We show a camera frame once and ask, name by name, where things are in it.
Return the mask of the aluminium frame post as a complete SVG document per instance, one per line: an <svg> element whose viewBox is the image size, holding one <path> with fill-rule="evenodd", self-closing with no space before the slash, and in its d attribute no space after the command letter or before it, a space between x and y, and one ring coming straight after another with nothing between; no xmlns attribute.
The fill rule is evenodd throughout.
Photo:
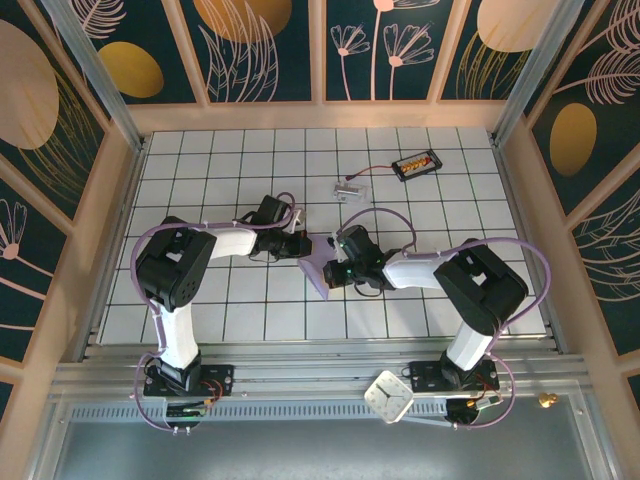
<svg viewBox="0 0 640 480"><path fill-rule="evenodd" d="M529 55L492 132L492 144L502 147L509 139L537 86L579 17L584 0L560 0Z"/></svg>
<svg viewBox="0 0 640 480"><path fill-rule="evenodd" d="M67 0L42 0L42 4L124 138L134 151L140 152L143 137L72 6Z"/></svg>

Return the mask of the clear plastic box with metal part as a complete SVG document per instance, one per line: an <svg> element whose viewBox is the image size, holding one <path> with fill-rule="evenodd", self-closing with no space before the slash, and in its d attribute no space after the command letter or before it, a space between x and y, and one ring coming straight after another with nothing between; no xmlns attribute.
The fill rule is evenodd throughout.
<svg viewBox="0 0 640 480"><path fill-rule="evenodd" d="M368 186L348 181L338 181L334 184L333 197L339 203L369 204L371 202Z"/></svg>

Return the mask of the lilac square paper sheet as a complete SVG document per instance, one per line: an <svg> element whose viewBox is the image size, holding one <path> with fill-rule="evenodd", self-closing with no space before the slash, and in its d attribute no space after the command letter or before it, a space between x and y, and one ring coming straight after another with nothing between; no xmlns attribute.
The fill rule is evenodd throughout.
<svg viewBox="0 0 640 480"><path fill-rule="evenodd" d="M333 238L326 234L309 234L308 239L311 241L311 253L300 258L298 266L318 295L327 300L330 287L325 281L323 268L328 262L337 259Z"/></svg>

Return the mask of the aluminium side rail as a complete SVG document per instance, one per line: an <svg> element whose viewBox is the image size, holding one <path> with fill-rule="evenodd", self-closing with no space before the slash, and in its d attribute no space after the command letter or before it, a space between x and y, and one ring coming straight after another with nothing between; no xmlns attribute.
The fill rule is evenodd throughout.
<svg viewBox="0 0 640 480"><path fill-rule="evenodd" d="M102 321L112 281L120 261L120 249L124 243L128 218L144 168L149 144L150 137L143 137L141 147L124 170L122 186L116 192L115 211L108 217L106 238L102 242L96 258L93 289L88 297L83 316L79 320L76 333L65 353L66 359L72 363L83 361L92 331Z"/></svg>
<svg viewBox="0 0 640 480"><path fill-rule="evenodd" d="M518 237L523 241L534 244L534 240L532 239L531 235L531 229L529 228L529 224L525 215L524 204L520 199L518 192L516 191L515 182L512 179L512 175L510 174L508 169L506 156L502 152L502 149L495 145L492 146L492 153L494 154L507 200L512 211ZM539 257L529 249L524 249L524 258L530 275L532 286L534 287L535 296L541 296L546 281L544 265L539 260ZM562 329L558 323L556 310L551 302L550 294L547 294L545 299L537 305L537 308L545 326L545 337L553 341L553 348L560 355L567 354L568 346L566 344L565 338L563 337Z"/></svg>

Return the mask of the aluminium table edge rail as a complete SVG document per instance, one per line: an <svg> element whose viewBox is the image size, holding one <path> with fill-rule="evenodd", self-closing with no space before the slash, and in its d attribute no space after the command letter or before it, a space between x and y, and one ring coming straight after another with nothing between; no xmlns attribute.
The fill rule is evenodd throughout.
<svg viewBox="0 0 640 480"><path fill-rule="evenodd" d="M376 377L389 370L411 386L409 363L437 361L447 346L444 339L356 339L338 341L249 342L205 345L204 365L232 365L230 396L221 402L364 401L364 392ZM560 355L547 338L506 338L495 348L512 371L518 397L542 392L569 397L570 404L585 403L593 388L583 358ZM125 403L132 398L135 366L144 347L88 347L82 363L57 367L47 403L55 405L61 423L70 420L78 404ZM475 396L482 391L416 393L407 416L444 416L446 398ZM212 397L145 397L152 404L200 402Z"/></svg>

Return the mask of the black board with orange connectors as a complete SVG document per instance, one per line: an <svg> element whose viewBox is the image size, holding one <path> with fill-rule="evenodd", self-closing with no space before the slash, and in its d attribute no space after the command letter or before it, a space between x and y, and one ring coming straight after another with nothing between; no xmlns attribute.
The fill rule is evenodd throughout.
<svg viewBox="0 0 640 480"><path fill-rule="evenodd" d="M397 160L391 164L391 169L401 182L437 171L443 166L442 161L432 150Z"/></svg>

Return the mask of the white square analog clock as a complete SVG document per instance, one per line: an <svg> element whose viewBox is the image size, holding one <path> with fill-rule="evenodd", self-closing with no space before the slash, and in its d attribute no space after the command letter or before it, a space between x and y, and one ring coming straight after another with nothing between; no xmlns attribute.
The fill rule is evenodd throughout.
<svg viewBox="0 0 640 480"><path fill-rule="evenodd" d="M382 371L364 393L365 403L385 423L397 423L414 403L413 391L394 373Z"/></svg>

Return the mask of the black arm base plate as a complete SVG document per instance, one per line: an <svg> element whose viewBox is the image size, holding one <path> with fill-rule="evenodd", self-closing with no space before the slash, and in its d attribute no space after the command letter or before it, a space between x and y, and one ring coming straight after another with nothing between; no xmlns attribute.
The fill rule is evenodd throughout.
<svg viewBox="0 0 640 480"><path fill-rule="evenodd" d="M446 358L409 363L409 378L414 393L471 392L500 389L496 365L484 359L464 371Z"/></svg>
<svg viewBox="0 0 640 480"><path fill-rule="evenodd" d="M152 365L145 371L145 397L230 396L234 382L232 365L202 365L185 371Z"/></svg>

